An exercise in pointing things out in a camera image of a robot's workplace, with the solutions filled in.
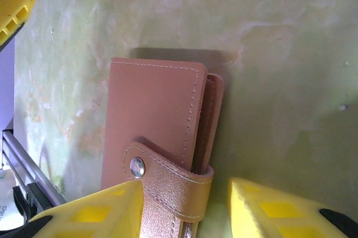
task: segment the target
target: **snap button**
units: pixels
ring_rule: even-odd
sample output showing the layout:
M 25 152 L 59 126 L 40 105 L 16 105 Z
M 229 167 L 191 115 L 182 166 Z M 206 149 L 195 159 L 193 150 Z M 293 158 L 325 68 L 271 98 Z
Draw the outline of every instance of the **snap button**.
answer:
M 132 158 L 129 164 L 129 169 L 135 178 L 141 178 L 145 173 L 145 165 L 141 158 Z

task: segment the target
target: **pink leather wallet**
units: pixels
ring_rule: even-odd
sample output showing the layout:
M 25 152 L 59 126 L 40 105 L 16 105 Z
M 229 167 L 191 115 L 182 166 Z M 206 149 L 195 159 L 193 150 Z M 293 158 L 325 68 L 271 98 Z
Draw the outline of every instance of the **pink leather wallet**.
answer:
M 223 91 L 201 63 L 112 60 L 101 188 L 142 181 L 140 237 L 196 236 Z

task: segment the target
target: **wallet strap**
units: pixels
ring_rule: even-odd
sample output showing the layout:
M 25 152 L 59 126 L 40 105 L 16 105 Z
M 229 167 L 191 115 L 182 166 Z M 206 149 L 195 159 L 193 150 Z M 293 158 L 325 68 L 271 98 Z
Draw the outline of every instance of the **wallet strap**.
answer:
M 140 158 L 144 175 L 139 178 L 148 197 L 166 207 L 185 222 L 198 222 L 204 218 L 214 171 L 197 175 L 173 164 L 147 146 L 133 142 L 123 155 L 123 171 L 128 179 L 136 180 L 131 162 Z

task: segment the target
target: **leather wallet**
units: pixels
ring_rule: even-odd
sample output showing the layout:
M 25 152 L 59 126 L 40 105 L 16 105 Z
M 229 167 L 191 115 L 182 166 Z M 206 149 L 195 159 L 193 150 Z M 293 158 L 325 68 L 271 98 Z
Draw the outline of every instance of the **leather wallet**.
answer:
M 140 237 L 196 236 L 223 91 L 201 63 L 112 60 L 101 188 L 142 181 Z

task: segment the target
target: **green marble surface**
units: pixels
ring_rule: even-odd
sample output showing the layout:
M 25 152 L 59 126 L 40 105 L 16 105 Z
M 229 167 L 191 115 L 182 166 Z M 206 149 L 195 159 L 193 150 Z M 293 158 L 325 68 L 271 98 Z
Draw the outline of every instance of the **green marble surface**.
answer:
M 241 176 L 358 220 L 358 0 L 38 0 L 16 37 L 15 135 L 67 200 L 100 189 L 111 57 L 226 81 L 199 237 Z

